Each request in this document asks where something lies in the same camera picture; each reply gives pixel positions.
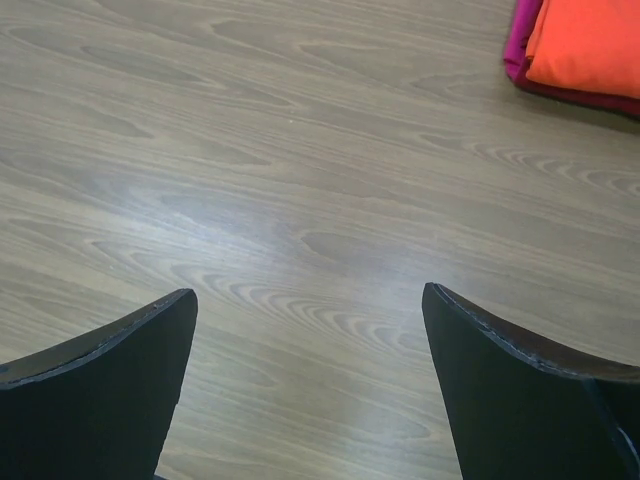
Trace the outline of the folded orange t-shirt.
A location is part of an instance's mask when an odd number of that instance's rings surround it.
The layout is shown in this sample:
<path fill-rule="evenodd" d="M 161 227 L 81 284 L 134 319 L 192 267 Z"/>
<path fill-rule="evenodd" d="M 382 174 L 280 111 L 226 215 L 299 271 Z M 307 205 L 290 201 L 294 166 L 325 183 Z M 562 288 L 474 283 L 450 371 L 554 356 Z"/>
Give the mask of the folded orange t-shirt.
<path fill-rule="evenodd" d="M 533 82 L 638 99 L 639 3 L 544 1 L 526 57 Z"/>

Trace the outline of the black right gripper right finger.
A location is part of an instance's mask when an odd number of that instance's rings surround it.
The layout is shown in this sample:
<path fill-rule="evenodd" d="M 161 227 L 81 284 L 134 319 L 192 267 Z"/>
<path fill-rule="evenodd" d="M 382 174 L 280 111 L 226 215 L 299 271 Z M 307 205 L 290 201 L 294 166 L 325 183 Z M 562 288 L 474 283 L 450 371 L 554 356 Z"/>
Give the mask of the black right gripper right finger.
<path fill-rule="evenodd" d="M 465 479 L 636 479 L 639 369 L 426 284 L 422 312 Z"/>

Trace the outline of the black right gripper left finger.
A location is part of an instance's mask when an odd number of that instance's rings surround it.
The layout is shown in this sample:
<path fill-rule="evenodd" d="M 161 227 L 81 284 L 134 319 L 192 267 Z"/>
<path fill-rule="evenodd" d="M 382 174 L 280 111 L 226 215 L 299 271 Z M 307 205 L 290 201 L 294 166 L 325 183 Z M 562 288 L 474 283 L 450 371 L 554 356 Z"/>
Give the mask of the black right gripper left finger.
<path fill-rule="evenodd" d="M 156 478 L 197 314 L 179 289 L 2 364 L 2 478 Z"/>

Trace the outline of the folded dark red t-shirt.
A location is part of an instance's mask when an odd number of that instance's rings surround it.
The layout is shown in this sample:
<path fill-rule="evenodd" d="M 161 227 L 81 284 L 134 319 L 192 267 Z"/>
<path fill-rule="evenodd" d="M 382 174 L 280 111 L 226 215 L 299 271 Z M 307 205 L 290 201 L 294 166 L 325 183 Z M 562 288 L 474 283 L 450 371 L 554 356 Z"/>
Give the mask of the folded dark red t-shirt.
<path fill-rule="evenodd" d="M 505 71 L 511 82 L 528 93 L 638 119 L 639 101 L 637 99 L 563 89 L 536 83 L 526 77 L 526 72 L 529 68 L 526 47 L 534 30 L 541 6 L 542 1 L 537 0 L 519 0 L 516 2 L 510 33 L 503 54 Z"/>

